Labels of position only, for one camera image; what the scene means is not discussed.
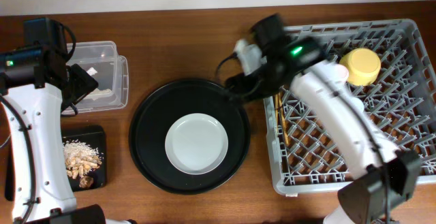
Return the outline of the white napkin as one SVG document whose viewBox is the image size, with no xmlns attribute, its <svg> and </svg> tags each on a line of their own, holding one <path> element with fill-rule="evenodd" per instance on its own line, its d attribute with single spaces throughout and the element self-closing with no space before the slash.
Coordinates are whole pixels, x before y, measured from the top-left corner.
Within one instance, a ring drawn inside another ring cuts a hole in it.
<svg viewBox="0 0 436 224">
<path fill-rule="evenodd" d="M 108 96 L 112 92 L 113 68 L 100 68 L 99 70 L 91 67 L 87 73 L 98 82 L 98 87 L 86 96 L 87 99 L 96 100 L 100 97 Z"/>
</svg>

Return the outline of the wooden chopstick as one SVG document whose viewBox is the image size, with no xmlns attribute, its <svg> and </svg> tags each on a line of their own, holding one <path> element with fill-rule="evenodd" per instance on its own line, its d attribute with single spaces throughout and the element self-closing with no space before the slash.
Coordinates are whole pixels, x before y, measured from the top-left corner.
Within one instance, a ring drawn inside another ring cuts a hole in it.
<svg viewBox="0 0 436 224">
<path fill-rule="evenodd" d="M 277 105 L 278 105 L 277 111 L 278 111 L 278 115 L 279 115 L 279 120 L 281 122 L 283 140 L 285 142 L 285 146 L 289 147 L 290 146 L 290 141 L 289 141 L 289 136 L 287 134 L 287 124 L 286 124 L 286 120 L 285 120 L 283 103 L 282 103 L 282 100 L 281 100 L 281 94 L 280 93 L 277 94 Z"/>
<path fill-rule="evenodd" d="M 279 126 L 279 94 L 274 95 L 274 107 L 275 107 L 275 133 L 278 134 L 278 126 Z"/>
</svg>

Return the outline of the food scraps pile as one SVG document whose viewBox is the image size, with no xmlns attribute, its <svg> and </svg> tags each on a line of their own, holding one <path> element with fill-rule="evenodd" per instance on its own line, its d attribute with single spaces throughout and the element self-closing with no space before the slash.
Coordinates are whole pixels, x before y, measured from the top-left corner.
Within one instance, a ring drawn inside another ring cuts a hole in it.
<svg viewBox="0 0 436 224">
<path fill-rule="evenodd" d="M 90 189 L 96 183 L 96 177 L 91 173 L 96 173 L 103 165 L 99 149 L 79 140 L 67 140 L 63 145 L 63 154 L 67 176 L 78 180 L 80 189 Z"/>
</svg>

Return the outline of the yellow bowl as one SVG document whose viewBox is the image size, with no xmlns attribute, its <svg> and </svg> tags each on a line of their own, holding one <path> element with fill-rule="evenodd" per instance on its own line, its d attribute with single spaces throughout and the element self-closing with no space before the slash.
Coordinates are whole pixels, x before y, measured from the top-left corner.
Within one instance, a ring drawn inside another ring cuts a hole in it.
<svg viewBox="0 0 436 224">
<path fill-rule="evenodd" d="M 367 48 L 357 48 L 341 58 L 339 63 L 348 70 L 347 81 L 354 86 L 368 86 L 376 81 L 381 60 L 378 55 Z"/>
</svg>

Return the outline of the grey plate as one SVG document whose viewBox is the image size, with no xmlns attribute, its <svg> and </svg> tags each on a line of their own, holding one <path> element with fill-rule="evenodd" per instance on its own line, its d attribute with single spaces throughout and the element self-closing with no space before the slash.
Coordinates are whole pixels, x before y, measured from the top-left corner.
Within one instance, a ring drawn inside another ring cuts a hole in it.
<svg viewBox="0 0 436 224">
<path fill-rule="evenodd" d="M 180 172 L 201 175 L 217 168 L 227 155 L 228 134 L 214 117 L 192 113 L 180 117 L 169 128 L 165 152 Z"/>
</svg>

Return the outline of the pink cup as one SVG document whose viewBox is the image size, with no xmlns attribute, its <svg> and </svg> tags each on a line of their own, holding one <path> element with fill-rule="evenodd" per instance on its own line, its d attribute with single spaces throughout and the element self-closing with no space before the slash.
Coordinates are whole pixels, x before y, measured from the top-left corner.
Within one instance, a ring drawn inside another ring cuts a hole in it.
<svg viewBox="0 0 436 224">
<path fill-rule="evenodd" d="M 347 79 L 349 78 L 349 71 L 346 68 L 346 66 L 341 65 L 341 64 L 336 64 L 335 65 L 335 70 L 336 70 L 336 73 L 337 73 L 338 81 L 340 83 L 346 83 Z"/>
</svg>

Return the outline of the blue cup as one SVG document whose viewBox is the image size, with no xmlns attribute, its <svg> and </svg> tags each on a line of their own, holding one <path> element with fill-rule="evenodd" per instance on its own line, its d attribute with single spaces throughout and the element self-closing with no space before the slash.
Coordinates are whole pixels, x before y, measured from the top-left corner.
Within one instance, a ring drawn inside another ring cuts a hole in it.
<svg viewBox="0 0 436 224">
<path fill-rule="evenodd" d="M 358 111 L 364 113 L 364 104 L 359 98 L 353 97 L 352 102 Z"/>
</svg>

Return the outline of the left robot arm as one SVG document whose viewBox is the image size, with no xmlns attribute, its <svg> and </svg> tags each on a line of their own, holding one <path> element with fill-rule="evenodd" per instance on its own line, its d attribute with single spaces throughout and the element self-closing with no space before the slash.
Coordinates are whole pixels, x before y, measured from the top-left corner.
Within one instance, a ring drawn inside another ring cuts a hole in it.
<svg viewBox="0 0 436 224">
<path fill-rule="evenodd" d="M 67 62 L 75 46 L 37 44 L 1 54 L 1 103 L 12 139 L 14 223 L 109 223 L 102 208 L 78 208 L 61 139 L 63 95 L 93 81 Z"/>
</svg>

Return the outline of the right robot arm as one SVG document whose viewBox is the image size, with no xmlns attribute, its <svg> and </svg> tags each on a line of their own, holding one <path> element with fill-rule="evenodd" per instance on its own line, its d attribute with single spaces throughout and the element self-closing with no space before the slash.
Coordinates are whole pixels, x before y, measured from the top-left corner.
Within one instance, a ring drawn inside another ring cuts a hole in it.
<svg viewBox="0 0 436 224">
<path fill-rule="evenodd" d="M 275 95 L 287 84 L 305 102 L 337 145 L 353 180 L 338 192 L 339 207 L 324 223 L 391 223 L 394 208 L 411 199 L 419 155 L 402 151 L 354 102 L 339 65 L 328 60 L 313 37 L 277 37 L 250 44 L 240 39 L 232 56 L 243 72 L 225 82 L 242 102 Z"/>
</svg>

